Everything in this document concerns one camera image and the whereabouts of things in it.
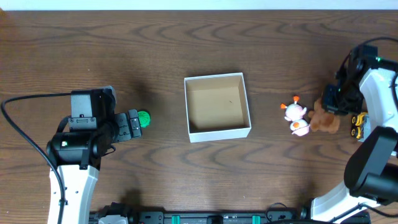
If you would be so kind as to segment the brown plush bear toy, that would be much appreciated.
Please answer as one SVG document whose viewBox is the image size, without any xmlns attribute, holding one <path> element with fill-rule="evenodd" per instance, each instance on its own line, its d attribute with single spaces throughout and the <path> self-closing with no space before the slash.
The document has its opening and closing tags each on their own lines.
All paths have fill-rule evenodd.
<svg viewBox="0 0 398 224">
<path fill-rule="evenodd" d="M 319 98 L 314 102 L 314 107 L 308 112 L 310 118 L 310 129 L 313 132 L 322 131 L 334 134 L 339 130 L 340 117 L 325 111 L 322 108 L 322 99 Z"/>
</svg>

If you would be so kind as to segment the yellow grey toy truck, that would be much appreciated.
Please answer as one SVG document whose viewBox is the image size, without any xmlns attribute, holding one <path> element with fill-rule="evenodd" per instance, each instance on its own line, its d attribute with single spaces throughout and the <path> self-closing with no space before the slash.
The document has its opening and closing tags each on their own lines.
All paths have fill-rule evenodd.
<svg viewBox="0 0 398 224">
<path fill-rule="evenodd" d="M 351 118 L 351 137 L 359 142 L 364 142 L 371 132 L 370 122 L 368 121 L 369 115 L 367 112 L 362 112 L 354 115 Z"/>
</svg>

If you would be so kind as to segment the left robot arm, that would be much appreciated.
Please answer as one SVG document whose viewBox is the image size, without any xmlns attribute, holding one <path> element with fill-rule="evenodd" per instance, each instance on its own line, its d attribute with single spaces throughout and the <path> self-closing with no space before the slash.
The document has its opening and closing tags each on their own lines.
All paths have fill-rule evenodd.
<svg viewBox="0 0 398 224">
<path fill-rule="evenodd" d="M 119 142 L 139 138 L 137 110 L 116 114 L 73 111 L 47 144 L 50 170 L 49 223 L 88 223 L 91 200 L 98 181 L 101 159 Z"/>
</svg>

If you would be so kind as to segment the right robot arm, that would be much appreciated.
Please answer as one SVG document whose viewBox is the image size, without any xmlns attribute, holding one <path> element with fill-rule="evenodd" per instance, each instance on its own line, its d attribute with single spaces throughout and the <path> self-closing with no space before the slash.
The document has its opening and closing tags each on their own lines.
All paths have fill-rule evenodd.
<svg viewBox="0 0 398 224">
<path fill-rule="evenodd" d="M 377 56 L 358 57 L 340 68 L 337 86 L 324 92 L 323 109 L 334 114 L 368 110 L 369 132 L 350 157 L 344 181 L 303 208 L 302 219 L 341 223 L 357 213 L 397 201 L 397 63 Z"/>
</svg>

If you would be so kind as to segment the green ribbed round toy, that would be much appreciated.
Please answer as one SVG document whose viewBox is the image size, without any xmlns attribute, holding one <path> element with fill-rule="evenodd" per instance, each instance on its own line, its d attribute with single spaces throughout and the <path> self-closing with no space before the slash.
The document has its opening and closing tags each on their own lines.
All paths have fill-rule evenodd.
<svg viewBox="0 0 398 224">
<path fill-rule="evenodd" d="M 151 122 L 150 114 L 146 111 L 138 111 L 137 114 L 138 114 L 139 122 L 141 124 L 141 128 L 148 127 Z"/>
</svg>

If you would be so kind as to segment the pink white plush toy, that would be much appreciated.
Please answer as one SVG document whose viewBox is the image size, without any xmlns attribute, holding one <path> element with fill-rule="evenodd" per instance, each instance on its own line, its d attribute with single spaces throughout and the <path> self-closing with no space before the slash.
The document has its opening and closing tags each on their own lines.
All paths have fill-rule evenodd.
<svg viewBox="0 0 398 224">
<path fill-rule="evenodd" d="M 300 97 L 293 96 L 293 103 L 280 104 L 280 108 L 285 111 L 284 119 L 290 122 L 290 130 L 293 135 L 304 136 L 310 132 L 310 125 L 304 120 L 307 112 L 306 107 L 298 104 Z"/>
</svg>

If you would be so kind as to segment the white cardboard box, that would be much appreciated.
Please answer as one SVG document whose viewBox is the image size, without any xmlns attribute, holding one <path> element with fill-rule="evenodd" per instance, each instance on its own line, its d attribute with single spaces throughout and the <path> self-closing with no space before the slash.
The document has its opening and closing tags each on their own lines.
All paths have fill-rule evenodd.
<svg viewBox="0 0 398 224">
<path fill-rule="evenodd" d="M 191 143 L 246 138 L 251 118 L 243 73 L 184 79 Z"/>
</svg>

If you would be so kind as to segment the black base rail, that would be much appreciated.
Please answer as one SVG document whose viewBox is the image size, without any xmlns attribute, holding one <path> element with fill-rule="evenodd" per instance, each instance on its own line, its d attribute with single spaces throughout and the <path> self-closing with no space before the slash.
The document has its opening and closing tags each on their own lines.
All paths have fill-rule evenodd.
<svg viewBox="0 0 398 224">
<path fill-rule="evenodd" d="M 89 224 L 268 224 L 268 223 L 315 223 L 302 218 L 293 208 L 269 208 L 265 212 L 238 213 L 173 213 L 162 211 L 135 211 L 127 205 L 112 203 L 102 210 L 89 214 Z"/>
</svg>

